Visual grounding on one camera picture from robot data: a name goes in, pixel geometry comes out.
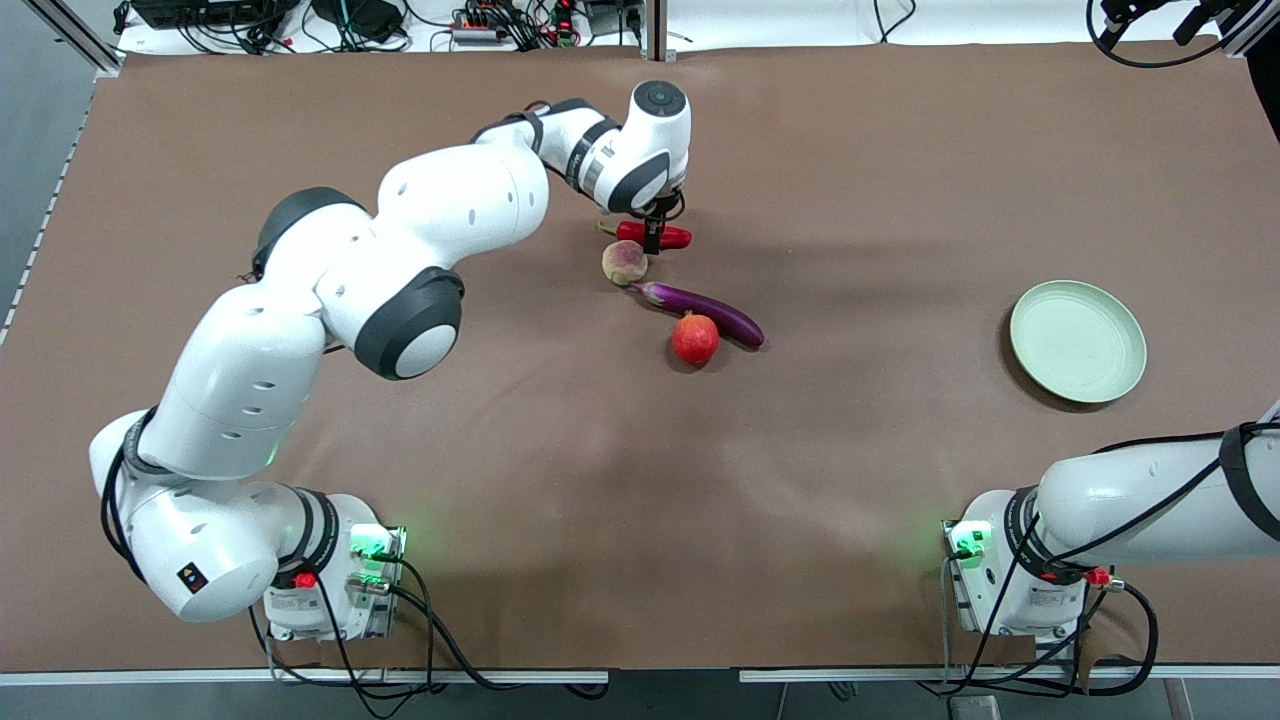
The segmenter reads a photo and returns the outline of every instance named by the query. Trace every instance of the brown table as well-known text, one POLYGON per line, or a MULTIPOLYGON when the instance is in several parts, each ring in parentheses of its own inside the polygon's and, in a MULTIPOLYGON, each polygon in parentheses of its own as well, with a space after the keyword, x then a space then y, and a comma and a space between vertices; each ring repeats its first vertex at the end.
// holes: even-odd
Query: brown table
MULTIPOLYGON (((694 106, 696 233, 650 277, 746 309, 765 347, 680 366, 673 319, 605 282, 595 213, 557 184, 536 237, 458 268, 466 323, 442 368, 389 383, 325 359, 264 474, 408 525, 477 665, 936 664, 940 520, 1059 459, 1275 398, 1280 147, 1243 61, 134 56, 99 83, 0 351, 3 670, 261 665, 243 618, 183 624, 111 555, 90 438, 160 397, 288 192, 372 208, 403 158, 541 97, 621 119, 650 77, 694 106), (1128 397, 1064 407, 1011 366, 1009 309, 1052 278, 1142 322, 1151 363, 1128 397)), ((1161 661, 1280 661, 1280 564, 1125 575, 1160 609, 1161 661)), ((420 665, 420 641, 357 660, 420 665)))

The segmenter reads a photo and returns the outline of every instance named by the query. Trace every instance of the red chili pepper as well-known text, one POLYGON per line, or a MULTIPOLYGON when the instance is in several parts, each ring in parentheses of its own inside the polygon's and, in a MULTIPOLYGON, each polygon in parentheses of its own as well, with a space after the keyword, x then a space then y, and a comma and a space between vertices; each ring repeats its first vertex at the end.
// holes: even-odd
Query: red chili pepper
MULTIPOLYGON (((612 234, 618 240, 630 240, 644 245, 644 223, 636 223, 634 220, 622 220, 616 225, 609 225, 604 220, 600 220, 595 227, 603 232, 612 234)), ((680 250, 681 247, 689 247, 689 243, 694 241, 694 233, 686 231, 685 228, 677 228, 675 225, 667 225, 662 231, 662 245, 659 250, 680 250)))

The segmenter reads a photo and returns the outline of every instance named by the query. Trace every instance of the round plate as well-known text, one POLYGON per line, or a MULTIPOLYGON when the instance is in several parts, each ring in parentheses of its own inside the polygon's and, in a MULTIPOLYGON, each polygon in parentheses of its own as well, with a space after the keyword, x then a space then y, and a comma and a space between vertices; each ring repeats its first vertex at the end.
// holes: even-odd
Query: round plate
POLYGON ((1147 340, 1133 313, 1102 288, 1052 281, 1027 291, 1009 323, 1014 355, 1044 389, 1076 402, 1107 402, 1147 368, 1147 340))

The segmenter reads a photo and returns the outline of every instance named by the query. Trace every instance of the eggplant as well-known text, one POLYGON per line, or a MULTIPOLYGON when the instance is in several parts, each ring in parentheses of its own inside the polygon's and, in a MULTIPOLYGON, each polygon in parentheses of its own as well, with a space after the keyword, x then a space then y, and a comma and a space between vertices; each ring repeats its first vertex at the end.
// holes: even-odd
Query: eggplant
POLYGON ((662 307, 663 310, 707 315, 722 333, 748 347, 760 347, 764 345, 764 331, 760 329, 760 325, 756 325, 755 320, 748 318, 746 313, 719 300, 654 282, 634 282, 631 283, 631 288, 643 295, 650 305, 662 307))

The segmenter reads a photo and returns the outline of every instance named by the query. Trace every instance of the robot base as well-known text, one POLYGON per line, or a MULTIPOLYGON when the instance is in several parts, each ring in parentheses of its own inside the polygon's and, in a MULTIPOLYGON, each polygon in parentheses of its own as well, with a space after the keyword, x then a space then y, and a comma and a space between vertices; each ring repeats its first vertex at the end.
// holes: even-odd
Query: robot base
POLYGON ((399 559, 404 555, 404 530, 379 525, 372 509, 360 498, 349 495, 328 497, 338 511, 338 537, 333 557, 319 574, 320 582, 311 588, 270 588, 262 597, 269 632, 278 641, 334 639, 321 588, 333 606, 342 639, 392 634, 396 596, 383 588, 399 582, 401 565, 370 560, 362 555, 361 542, 367 541, 370 533, 384 536, 378 538, 379 555, 399 559))
POLYGON ((954 564, 951 578, 961 626, 970 633, 982 633, 995 612, 992 633, 1034 635, 1037 653, 1041 653, 1075 630, 1076 618, 1083 610, 1085 583, 1053 585, 1019 566, 1014 569, 997 611, 1000 588, 1015 564, 1015 546, 1006 532, 1005 519, 1012 497, 1014 491, 1007 489, 978 496, 965 510, 963 520, 943 523, 943 537, 948 553, 961 547, 980 548, 978 556, 954 564))

